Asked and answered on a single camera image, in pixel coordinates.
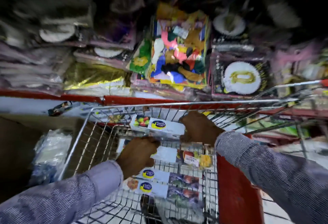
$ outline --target shirt cuff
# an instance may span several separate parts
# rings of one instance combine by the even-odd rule
[[[96,190],[95,202],[98,202],[121,186],[123,172],[121,167],[113,160],[102,162],[85,174],[90,178]]]
[[[255,145],[251,139],[240,133],[225,131],[217,137],[215,150],[230,164],[239,166],[244,153]]]

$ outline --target wire basket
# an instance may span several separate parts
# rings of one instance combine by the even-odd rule
[[[313,98],[307,97],[304,101],[306,100],[312,101]],[[103,161],[115,159],[119,139],[132,138],[137,135],[129,127],[129,122],[134,114],[178,122],[189,111],[196,110],[204,114],[211,114],[211,120],[217,126],[226,130],[236,130],[247,136],[295,126],[300,141],[300,150],[297,152],[307,157],[304,144],[307,137],[302,127],[305,124],[315,123],[324,130],[327,125],[325,118],[320,116],[314,118],[313,115],[303,116],[297,111],[294,112],[299,101],[299,98],[234,100],[120,105],[92,109],[72,145],[60,179],[82,173]],[[289,116],[289,121],[258,130],[249,130],[249,126],[265,118],[243,123],[245,119],[255,114],[263,114],[265,117],[285,115]],[[77,223],[148,224],[162,222],[164,224],[178,224],[249,223],[250,221],[252,223],[272,223],[272,218],[290,222],[288,215],[286,216],[282,209],[278,210],[278,214],[266,210],[266,202],[275,204],[275,208],[280,207],[262,191],[252,186],[239,169],[230,165],[221,156],[217,156],[210,147],[201,144],[182,146],[178,141],[167,141],[166,139],[162,139],[161,145],[197,151],[199,154],[207,154],[212,157],[213,166],[204,170],[186,168],[176,163],[155,161],[154,167],[156,169],[200,178],[199,200],[203,202],[203,209],[200,213],[194,209],[177,207],[165,199],[120,189],[96,204]]]

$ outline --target hand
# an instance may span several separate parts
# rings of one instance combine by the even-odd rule
[[[160,142],[153,137],[132,139],[123,149],[116,163],[121,167],[124,180],[137,175],[145,167],[153,167],[150,156],[157,152]]]
[[[216,138],[224,132],[204,114],[191,111],[180,119],[187,132],[181,136],[182,142],[196,142],[214,146]]]

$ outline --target shopping cart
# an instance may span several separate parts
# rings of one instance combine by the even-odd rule
[[[325,118],[314,114],[318,109],[312,109],[312,114],[298,112],[295,106],[300,102],[312,102],[313,96],[284,99],[255,99],[220,102],[189,102],[149,105],[119,105],[99,107],[91,110],[80,133],[76,137],[68,155],[60,179],[68,178],[76,173],[82,173],[105,160],[115,159],[120,138],[132,138],[134,133],[129,122],[134,114],[143,114],[155,118],[178,122],[189,111],[200,111],[206,114],[217,126],[226,130],[236,130],[245,135],[272,131],[278,128],[296,126],[300,138],[300,150],[307,156],[304,144],[306,135],[303,125],[316,123],[325,129]],[[286,116],[289,121],[258,130],[248,127],[259,122],[264,117],[253,122],[244,120],[255,114],[264,116]],[[182,145],[178,141],[162,140],[162,146],[183,148],[197,151],[212,157],[213,166],[204,170],[186,169],[180,164],[155,161],[155,168],[166,172],[176,172],[200,178],[200,201],[203,202],[202,214],[194,209],[177,207],[165,199],[149,197],[120,189],[105,200],[96,204],[77,223],[272,223],[290,222],[288,215],[279,209],[266,209],[273,200],[254,187],[239,169],[230,165],[224,158],[217,156],[208,146],[201,144]]]

